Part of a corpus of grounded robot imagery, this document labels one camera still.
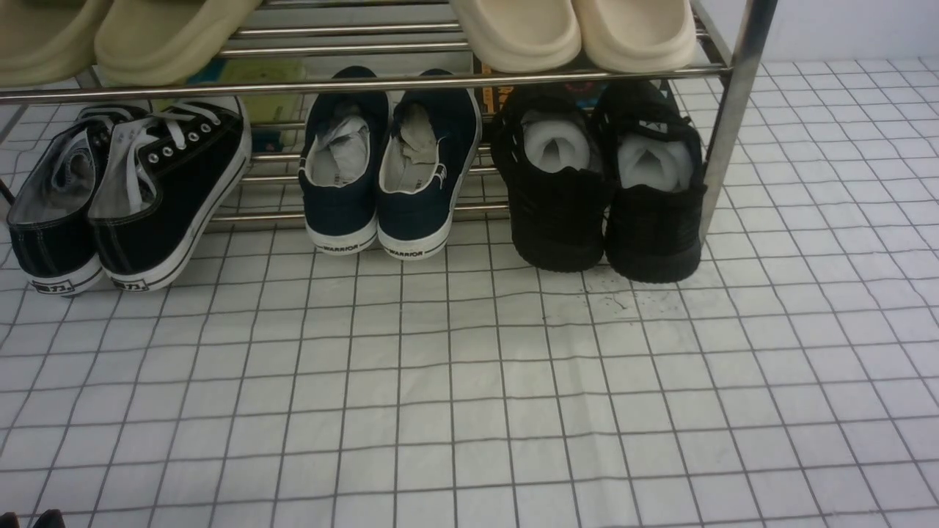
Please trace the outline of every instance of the metal shoe rack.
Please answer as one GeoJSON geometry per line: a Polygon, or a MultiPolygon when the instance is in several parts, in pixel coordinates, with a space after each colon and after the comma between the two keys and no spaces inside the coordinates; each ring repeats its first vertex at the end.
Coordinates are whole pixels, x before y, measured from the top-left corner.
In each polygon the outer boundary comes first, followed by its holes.
{"type": "MultiPolygon", "coordinates": [[[[140,99],[171,99],[181,97],[223,96],[223,95],[262,95],[284,93],[332,93],[371,90],[406,90],[423,88],[475,88],[495,85],[534,85],[547,83],[573,83],[578,81],[608,81],[615,79],[685,79],[716,76],[724,86],[720,108],[711,135],[707,152],[707,173],[705,181],[709,191],[705,197],[704,213],[701,223],[701,235],[707,232],[719,190],[723,185],[737,133],[744,118],[750,90],[760,65],[763,47],[769,33],[770,24],[776,11],[777,0],[747,0],[744,18],[741,22],[739,38],[731,49],[717,32],[714,20],[707,14],[699,0],[693,0],[698,39],[708,59],[708,64],[675,71],[663,71],[653,74],[616,73],[602,70],[578,70],[566,72],[545,72],[525,74],[458,74],[447,78],[382,77],[360,80],[306,80],[301,82],[256,85],[186,85],[166,87],[100,87],[93,70],[78,76],[79,88],[57,90],[0,90],[0,105],[107,102],[140,99]]],[[[296,8],[377,8],[401,6],[433,6],[447,4],[446,0],[267,0],[260,9],[296,9],[296,8]]],[[[434,23],[388,23],[356,25],[304,25],[293,27],[244,28],[239,30],[233,40],[244,39],[309,39],[329,37],[368,37],[369,43],[348,45],[295,45],[282,47],[243,48],[231,47],[222,50],[218,57],[223,58],[260,58],[260,57],[311,57],[344,56],[370,54],[427,54],[439,52],[470,51],[469,44],[463,40],[441,39],[440,41],[422,41],[414,43],[374,43],[375,36],[397,35],[442,35],[461,31],[456,21],[434,23]]],[[[277,131],[301,131],[302,121],[281,121],[253,123],[254,129],[277,131]]],[[[480,147],[480,159],[488,159],[489,146],[480,147]]],[[[297,184],[296,174],[268,175],[256,174],[262,164],[295,163],[300,159],[298,152],[255,153],[252,172],[241,185],[253,184],[297,184]]],[[[470,171],[471,176],[495,174],[491,166],[476,166],[470,171]]],[[[463,213],[504,213],[508,209],[505,202],[459,203],[457,211],[463,213]]],[[[303,218],[302,210],[218,214],[212,219],[219,225],[258,225],[296,221],[303,218]]]]}

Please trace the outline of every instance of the beige slipper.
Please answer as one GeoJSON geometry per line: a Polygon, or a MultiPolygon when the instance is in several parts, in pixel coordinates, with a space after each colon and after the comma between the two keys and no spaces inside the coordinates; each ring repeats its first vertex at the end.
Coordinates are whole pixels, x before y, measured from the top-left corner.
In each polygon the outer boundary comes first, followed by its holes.
{"type": "Polygon", "coordinates": [[[45,85],[94,62],[111,0],[0,0],[0,85],[45,85]]]}
{"type": "Polygon", "coordinates": [[[117,0],[98,36],[104,76],[170,85],[201,70],[262,0],[117,0]]]}

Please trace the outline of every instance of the navy blue sneaker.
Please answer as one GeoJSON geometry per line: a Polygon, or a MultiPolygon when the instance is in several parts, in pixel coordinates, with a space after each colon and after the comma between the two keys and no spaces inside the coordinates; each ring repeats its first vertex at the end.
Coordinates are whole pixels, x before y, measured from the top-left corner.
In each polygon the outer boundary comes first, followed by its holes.
{"type": "MultiPolygon", "coordinates": [[[[451,75],[430,70],[425,75],[451,75]]],[[[454,205],[483,133],[472,90],[412,90],[394,109],[378,176],[378,239],[389,255],[420,260],[447,243],[454,205]]]]}
{"type": "MultiPolygon", "coordinates": [[[[352,66],[333,78],[366,77],[375,74],[352,66]]],[[[363,92],[322,94],[310,109],[300,187],[306,230],[323,253],[352,255],[375,241],[376,178],[388,108],[384,92],[363,92]]]]}

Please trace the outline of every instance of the black rubber sole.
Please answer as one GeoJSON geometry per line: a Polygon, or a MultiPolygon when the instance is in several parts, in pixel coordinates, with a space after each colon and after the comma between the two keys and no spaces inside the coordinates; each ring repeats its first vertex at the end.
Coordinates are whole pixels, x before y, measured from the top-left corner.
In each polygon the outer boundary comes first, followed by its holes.
{"type": "Polygon", "coordinates": [[[667,284],[684,281],[698,270],[701,245],[670,256],[637,255],[629,251],[607,249],[607,260],[615,272],[640,283],[667,284]]]}
{"type": "Polygon", "coordinates": [[[570,246],[530,237],[519,237],[515,234],[512,236],[512,243],[522,259],[546,272],[585,272],[596,266],[603,258],[603,247],[599,244],[570,246]]]}

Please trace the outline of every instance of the white tile floor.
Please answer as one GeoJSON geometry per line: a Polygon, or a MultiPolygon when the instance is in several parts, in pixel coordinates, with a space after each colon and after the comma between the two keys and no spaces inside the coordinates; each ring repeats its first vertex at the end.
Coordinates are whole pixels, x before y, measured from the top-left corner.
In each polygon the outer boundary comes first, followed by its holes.
{"type": "MultiPolygon", "coordinates": [[[[938,70],[766,65],[707,259],[677,286],[538,272],[491,221],[405,265],[314,256],[303,231],[212,234],[172,288],[63,301],[26,291],[4,243],[0,510],[939,526],[938,70]]],[[[713,119],[715,84],[677,87],[713,119]]],[[[72,113],[29,109],[2,178],[17,188],[72,113]]],[[[487,189],[504,194],[467,194],[487,189]]],[[[230,205],[296,203],[269,191],[230,205]]]]}

